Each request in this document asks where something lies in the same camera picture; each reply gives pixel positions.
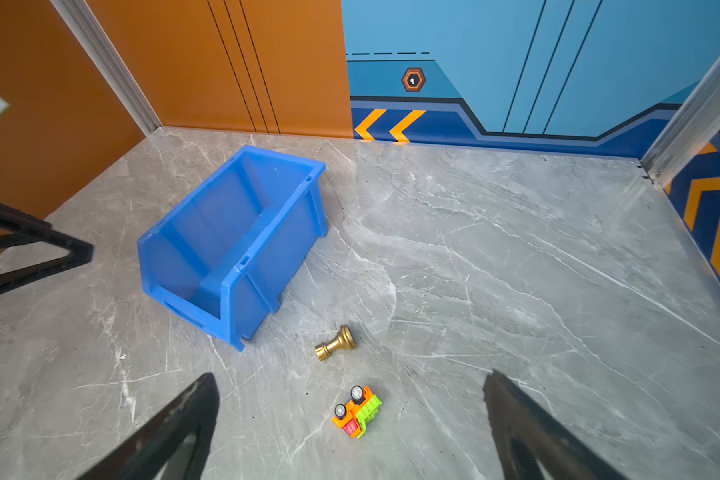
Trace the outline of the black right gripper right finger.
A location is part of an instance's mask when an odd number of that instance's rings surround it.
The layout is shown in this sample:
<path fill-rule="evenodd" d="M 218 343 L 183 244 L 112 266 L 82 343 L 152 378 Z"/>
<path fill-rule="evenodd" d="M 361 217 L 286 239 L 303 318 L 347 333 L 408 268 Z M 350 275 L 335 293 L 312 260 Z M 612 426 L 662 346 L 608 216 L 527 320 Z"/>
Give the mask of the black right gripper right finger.
<path fill-rule="evenodd" d="M 483 387 L 496 451 L 506 479 L 622 479 L 506 375 Z"/>

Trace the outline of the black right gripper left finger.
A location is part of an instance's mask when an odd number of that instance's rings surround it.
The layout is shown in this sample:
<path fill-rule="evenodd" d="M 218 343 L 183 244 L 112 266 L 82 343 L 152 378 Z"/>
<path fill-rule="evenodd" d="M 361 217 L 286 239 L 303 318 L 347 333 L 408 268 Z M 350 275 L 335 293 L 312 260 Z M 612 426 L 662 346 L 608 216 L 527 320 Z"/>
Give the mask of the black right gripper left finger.
<path fill-rule="evenodd" d="M 220 406 L 215 376 L 202 374 L 83 479 L 199 479 Z"/>

